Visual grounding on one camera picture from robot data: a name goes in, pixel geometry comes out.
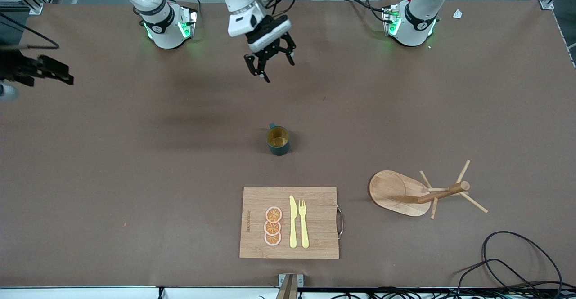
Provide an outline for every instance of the wooden stand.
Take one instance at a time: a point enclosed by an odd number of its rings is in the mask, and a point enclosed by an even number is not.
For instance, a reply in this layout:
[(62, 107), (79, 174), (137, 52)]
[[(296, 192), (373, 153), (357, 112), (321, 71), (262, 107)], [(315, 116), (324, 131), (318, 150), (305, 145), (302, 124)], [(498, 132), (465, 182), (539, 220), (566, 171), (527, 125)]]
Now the wooden stand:
[(431, 218), (434, 219), (436, 208), (438, 207), (438, 199), (452, 195), (461, 195), (478, 209), (488, 213), (486, 208), (464, 192), (470, 188), (468, 182), (462, 181), (469, 164), (470, 160), (467, 160), (456, 183), (448, 188), (432, 188), (428, 178), (422, 171), (420, 171), (420, 174), (426, 186), (398, 172), (384, 170), (375, 174), (370, 180), (370, 196), (380, 207), (412, 217), (424, 215), (430, 208), (430, 202), (433, 201)]

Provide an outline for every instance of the fork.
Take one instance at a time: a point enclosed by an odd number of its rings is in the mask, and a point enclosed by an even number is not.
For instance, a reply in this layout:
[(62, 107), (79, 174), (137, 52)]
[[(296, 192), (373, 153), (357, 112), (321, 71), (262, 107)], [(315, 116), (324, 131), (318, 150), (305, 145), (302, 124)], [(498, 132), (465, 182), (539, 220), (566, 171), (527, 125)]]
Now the fork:
[(308, 248), (310, 243), (308, 242), (308, 228), (306, 227), (306, 201), (298, 200), (298, 213), (300, 214), (301, 226), (302, 226), (302, 247)]

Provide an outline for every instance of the knife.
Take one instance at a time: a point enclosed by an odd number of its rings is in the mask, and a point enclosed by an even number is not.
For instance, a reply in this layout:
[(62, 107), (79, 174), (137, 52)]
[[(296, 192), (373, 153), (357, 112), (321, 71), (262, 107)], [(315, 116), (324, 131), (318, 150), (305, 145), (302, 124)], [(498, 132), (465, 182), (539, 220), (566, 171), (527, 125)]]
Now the knife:
[(298, 217), (298, 207), (293, 196), (290, 196), (290, 247), (296, 248), (296, 217)]

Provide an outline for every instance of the dark green mug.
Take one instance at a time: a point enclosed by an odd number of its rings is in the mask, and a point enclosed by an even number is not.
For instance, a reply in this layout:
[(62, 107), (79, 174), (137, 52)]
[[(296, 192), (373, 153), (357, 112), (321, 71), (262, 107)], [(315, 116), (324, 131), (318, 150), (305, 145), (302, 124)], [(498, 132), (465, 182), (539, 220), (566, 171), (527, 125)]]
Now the dark green mug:
[(274, 155), (284, 155), (290, 149), (290, 135), (286, 128), (281, 125), (270, 124), (270, 129), (266, 134), (268, 147)]

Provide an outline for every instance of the orange slice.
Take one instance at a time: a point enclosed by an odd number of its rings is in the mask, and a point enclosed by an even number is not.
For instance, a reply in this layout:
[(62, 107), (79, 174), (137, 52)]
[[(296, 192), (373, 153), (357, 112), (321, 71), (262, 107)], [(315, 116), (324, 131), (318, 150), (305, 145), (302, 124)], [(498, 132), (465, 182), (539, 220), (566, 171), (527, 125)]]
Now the orange slice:
[(266, 210), (266, 220), (269, 223), (277, 223), (282, 219), (282, 211), (276, 206), (272, 206)]
[(268, 244), (270, 246), (276, 246), (276, 245), (280, 244), (281, 240), (282, 240), (282, 234), (280, 234), (280, 233), (278, 235), (274, 235), (274, 236), (264, 234), (264, 241), (266, 242), (266, 244)]
[(269, 221), (266, 221), (264, 223), (264, 232), (267, 235), (270, 235), (270, 236), (278, 235), (278, 233), (280, 232), (280, 229), (282, 229), (282, 226), (280, 226), (280, 223), (270, 223)]

